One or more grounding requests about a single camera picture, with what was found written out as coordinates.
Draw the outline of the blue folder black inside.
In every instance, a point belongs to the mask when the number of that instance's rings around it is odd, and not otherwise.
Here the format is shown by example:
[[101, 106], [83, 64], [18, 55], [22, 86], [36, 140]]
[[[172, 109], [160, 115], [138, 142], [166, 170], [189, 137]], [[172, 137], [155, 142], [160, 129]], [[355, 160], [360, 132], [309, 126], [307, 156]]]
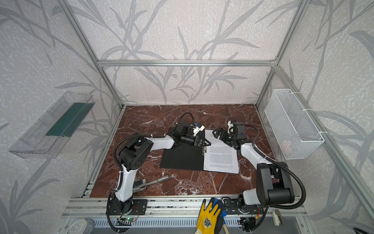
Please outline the blue folder black inside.
[[188, 134], [187, 127], [177, 127], [176, 130], [169, 133], [175, 139], [175, 144], [171, 149], [163, 151], [160, 167], [165, 169], [203, 171], [203, 148], [181, 142], [180, 137], [182, 134], [193, 136], [193, 134]]

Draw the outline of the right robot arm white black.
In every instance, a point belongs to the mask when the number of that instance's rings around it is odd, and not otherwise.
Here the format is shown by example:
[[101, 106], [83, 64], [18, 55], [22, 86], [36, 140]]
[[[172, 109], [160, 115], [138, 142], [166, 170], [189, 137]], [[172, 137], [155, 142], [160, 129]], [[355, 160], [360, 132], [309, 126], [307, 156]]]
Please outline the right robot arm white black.
[[249, 123], [228, 122], [225, 130], [213, 130], [213, 136], [235, 150], [239, 150], [256, 168], [256, 188], [239, 195], [243, 205], [260, 205], [276, 209], [292, 210], [306, 201], [306, 188], [285, 162], [266, 155], [257, 146], [260, 130]]

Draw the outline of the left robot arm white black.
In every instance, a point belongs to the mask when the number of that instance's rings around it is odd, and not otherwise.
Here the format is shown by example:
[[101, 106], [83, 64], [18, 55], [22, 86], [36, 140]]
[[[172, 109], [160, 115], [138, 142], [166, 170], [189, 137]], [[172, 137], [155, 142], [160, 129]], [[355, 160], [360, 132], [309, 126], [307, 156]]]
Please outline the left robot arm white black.
[[205, 126], [194, 121], [192, 124], [183, 124], [181, 120], [185, 115], [192, 116], [192, 113], [184, 113], [175, 126], [163, 135], [134, 134], [124, 138], [115, 146], [113, 158], [119, 166], [119, 178], [117, 187], [108, 196], [107, 215], [111, 213], [123, 215], [134, 207], [132, 200], [135, 176], [149, 152], [173, 149], [176, 144], [196, 148], [211, 145], [211, 142], [202, 134]]

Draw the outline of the small beige device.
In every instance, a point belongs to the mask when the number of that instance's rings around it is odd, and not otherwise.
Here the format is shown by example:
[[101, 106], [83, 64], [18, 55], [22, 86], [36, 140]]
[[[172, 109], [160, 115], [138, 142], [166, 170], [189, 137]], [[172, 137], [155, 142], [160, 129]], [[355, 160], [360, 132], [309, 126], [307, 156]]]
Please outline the small beige device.
[[278, 209], [272, 211], [272, 218], [275, 226], [283, 225], [283, 218]]

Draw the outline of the green circuit board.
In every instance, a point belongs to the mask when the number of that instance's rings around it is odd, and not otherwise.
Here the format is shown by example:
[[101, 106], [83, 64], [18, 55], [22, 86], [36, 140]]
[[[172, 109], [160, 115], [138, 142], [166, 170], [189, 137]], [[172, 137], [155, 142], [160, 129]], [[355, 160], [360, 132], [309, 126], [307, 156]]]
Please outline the green circuit board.
[[116, 222], [116, 226], [132, 226], [137, 219], [138, 217], [120, 217]]

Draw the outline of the yellow blue work glove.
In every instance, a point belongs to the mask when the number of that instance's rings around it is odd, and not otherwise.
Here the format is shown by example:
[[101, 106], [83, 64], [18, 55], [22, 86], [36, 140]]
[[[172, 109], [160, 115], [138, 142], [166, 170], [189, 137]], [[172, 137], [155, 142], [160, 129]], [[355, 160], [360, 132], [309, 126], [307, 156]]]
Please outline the yellow blue work glove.
[[224, 218], [222, 217], [224, 210], [223, 203], [216, 198], [211, 198], [207, 205], [206, 199], [203, 200], [199, 211], [195, 234], [220, 233], [224, 224]]

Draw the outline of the paper sheet back top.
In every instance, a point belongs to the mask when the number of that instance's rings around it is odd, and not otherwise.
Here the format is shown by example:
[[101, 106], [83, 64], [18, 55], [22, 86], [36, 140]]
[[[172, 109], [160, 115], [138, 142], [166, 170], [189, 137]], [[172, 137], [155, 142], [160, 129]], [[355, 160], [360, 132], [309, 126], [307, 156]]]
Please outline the paper sheet back top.
[[205, 139], [211, 142], [205, 147], [203, 170], [220, 173], [239, 173], [237, 151], [215, 138], [212, 130], [205, 130]]

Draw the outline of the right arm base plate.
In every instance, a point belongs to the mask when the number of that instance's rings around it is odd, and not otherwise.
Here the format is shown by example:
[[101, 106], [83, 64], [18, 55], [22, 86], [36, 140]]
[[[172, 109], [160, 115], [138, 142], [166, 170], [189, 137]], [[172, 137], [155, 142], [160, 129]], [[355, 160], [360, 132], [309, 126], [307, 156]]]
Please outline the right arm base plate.
[[258, 205], [247, 205], [243, 199], [239, 197], [232, 199], [229, 197], [223, 197], [221, 201], [224, 204], [227, 215], [252, 215], [257, 216], [258, 214], [264, 214], [264, 208]]

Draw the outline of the clear plastic tray green base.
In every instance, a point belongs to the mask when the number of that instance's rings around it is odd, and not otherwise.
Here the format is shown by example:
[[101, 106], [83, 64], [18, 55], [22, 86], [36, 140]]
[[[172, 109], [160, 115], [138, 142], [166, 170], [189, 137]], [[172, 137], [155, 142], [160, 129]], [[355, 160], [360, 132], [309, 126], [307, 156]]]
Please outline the clear plastic tray green base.
[[90, 94], [65, 92], [9, 152], [23, 159], [55, 159], [94, 105]]

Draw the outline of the aluminium frame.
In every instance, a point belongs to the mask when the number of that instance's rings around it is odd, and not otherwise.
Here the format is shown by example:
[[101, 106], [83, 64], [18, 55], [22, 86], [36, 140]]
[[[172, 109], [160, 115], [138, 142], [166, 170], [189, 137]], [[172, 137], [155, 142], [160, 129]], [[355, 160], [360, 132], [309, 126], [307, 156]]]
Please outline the aluminium frame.
[[[293, 91], [296, 99], [305, 108], [310, 109], [310, 105], [307, 103], [306, 99], [299, 92], [299, 89], [290, 80], [290, 77], [286, 74], [280, 62], [285, 55], [292, 38], [296, 34], [297, 28], [300, 26], [307, 9], [310, 5], [310, 1], [300, 1], [297, 11], [291, 21], [291, 25], [286, 33], [286, 36], [282, 42], [279, 53], [274, 59], [271, 60], [99, 60], [92, 47], [89, 44], [87, 37], [84, 35], [83, 29], [80, 27], [78, 20], [76, 19], [74, 12], [69, 5], [68, 1], [58, 1], [58, 8], [60, 12], [67, 18], [69, 24], [74, 30], [76, 36], [81, 42], [83, 48], [87, 52], [90, 63], [94, 66], [94, 70], [99, 74], [100, 78], [104, 81], [105, 85], [110, 90], [111, 94], [115, 97], [118, 106], [123, 107], [124, 103], [120, 99], [118, 93], [114, 90], [114, 86], [111, 84], [106, 74], [103, 71], [104, 66], [140, 66], [140, 67], [156, 67], [156, 66], [166, 66], [166, 67], [198, 67], [198, 66], [208, 66], [208, 67], [271, 67], [270, 74], [266, 80], [266, 83], [261, 91], [258, 102], [264, 97], [266, 89], [269, 87], [271, 80], [275, 74], [280, 77], [280, 80], [284, 86]], [[338, 144], [334, 141], [332, 135], [326, 132], [324, 147], [329, 154], [331, 160], [336, 165], [336, 168], [340, 171], [346, 182], [351, 187], [358, 201], [361, 203], [363, 208], [368, 213], [370, 218], [374, 217], [374, 194], [363, 181], [359, 173], [354, 169], [353, 165], [344, 156], [342, 150], [339, 148]]]

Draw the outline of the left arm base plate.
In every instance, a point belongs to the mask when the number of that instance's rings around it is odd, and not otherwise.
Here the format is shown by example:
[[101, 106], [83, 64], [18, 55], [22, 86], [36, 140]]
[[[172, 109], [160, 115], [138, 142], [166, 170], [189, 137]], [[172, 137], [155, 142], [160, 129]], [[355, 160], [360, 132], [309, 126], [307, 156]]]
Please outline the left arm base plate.
[[107, 215], [144, 215], [147, 208], [147, 199], [130, 199], [121, 202], [111, 199], [107, 204]]

